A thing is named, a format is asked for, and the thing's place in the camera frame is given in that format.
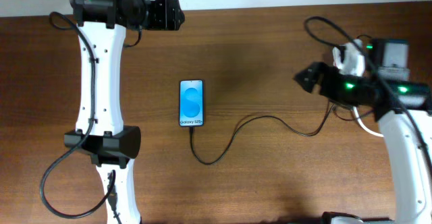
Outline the blue Galaxy smartphone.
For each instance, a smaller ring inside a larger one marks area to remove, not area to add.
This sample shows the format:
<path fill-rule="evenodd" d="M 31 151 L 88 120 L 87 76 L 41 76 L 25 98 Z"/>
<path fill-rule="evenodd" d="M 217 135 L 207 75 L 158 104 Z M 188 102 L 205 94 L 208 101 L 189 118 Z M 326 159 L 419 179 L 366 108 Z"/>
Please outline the blue Galaxy smartphone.
<path fill-rule="evenodd" d="M 205 122 L 205 98 L 203 80 L 180 82 L 179 125 L 198 127 Z"/>

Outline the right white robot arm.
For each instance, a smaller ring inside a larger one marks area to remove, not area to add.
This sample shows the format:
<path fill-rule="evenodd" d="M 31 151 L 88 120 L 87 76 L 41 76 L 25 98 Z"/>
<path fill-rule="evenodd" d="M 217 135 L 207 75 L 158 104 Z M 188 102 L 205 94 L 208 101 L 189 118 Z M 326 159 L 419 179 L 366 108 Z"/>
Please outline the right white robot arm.
<path fill-rule="evenodd" d="M 369 106 L 385 141 L 396 193 L 396 223 L 431 222 L 431 90 L 409 80 L 408 42 L 374 38 L 368 58 L 389 85 L 385 89 L 356 46 L 333 50 L 333 65 L 314 62 L 295 75 L 307 92 L 320 86 L 320 95 L 342 107 Z"/>

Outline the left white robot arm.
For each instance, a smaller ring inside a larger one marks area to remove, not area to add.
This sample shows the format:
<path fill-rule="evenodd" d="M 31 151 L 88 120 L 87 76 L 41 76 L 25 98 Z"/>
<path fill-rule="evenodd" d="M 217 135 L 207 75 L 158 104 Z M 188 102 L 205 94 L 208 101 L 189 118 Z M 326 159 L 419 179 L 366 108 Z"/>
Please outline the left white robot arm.
<path fill-rule="evenodd" d="M 120 67 L 126 32 L 179 30 L 185 20 L 178 0 L 70 0 L 80 38 L 80 111 L 64 136 L 71 148 L 90 157 L 103 183 L 108 223 L 141 223 L 134 193 L 134 160 L 141 131 L 124 125 L 120 107 Z"/>

